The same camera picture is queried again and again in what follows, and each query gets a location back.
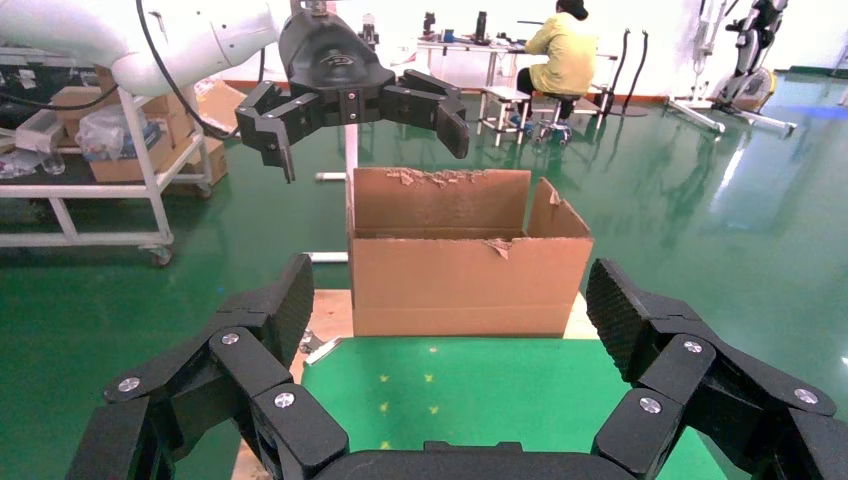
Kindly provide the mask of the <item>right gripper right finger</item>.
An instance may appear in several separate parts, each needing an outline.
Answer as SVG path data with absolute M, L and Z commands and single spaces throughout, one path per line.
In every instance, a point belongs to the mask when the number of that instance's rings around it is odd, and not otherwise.
M 684 301 L 595 261 L 587 314 L 629 390 L 592 453 L 653 479 L 686 429 L 754 479 L 843 479 L 847 426 L 823 391 L 726 343 Z

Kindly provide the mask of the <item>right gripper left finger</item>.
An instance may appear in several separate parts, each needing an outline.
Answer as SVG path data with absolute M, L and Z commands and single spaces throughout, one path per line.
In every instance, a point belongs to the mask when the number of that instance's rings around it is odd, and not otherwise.
M 269 285 L 230 296 L 184 343 L 111 380 L 71 479 L 171 479 L 204 434 L 231 422 L 275 479 L 313 479 L 348 451 L 342 427 L 291 373 L 314 301 L 297 254 Z

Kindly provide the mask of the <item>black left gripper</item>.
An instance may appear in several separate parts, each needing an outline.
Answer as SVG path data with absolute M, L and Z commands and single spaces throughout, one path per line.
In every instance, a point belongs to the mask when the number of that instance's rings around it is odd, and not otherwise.
M 291 147 L 324 126 L 389 120 L 434 131 L 458 159 L 470 132 L 458 87 L 417 70 L 398 78 L 342 19 L 303 10 L 286 21 L 280 59 L 290 92 L 260 82 L 236 108 L 243 145 L 295 179 Z

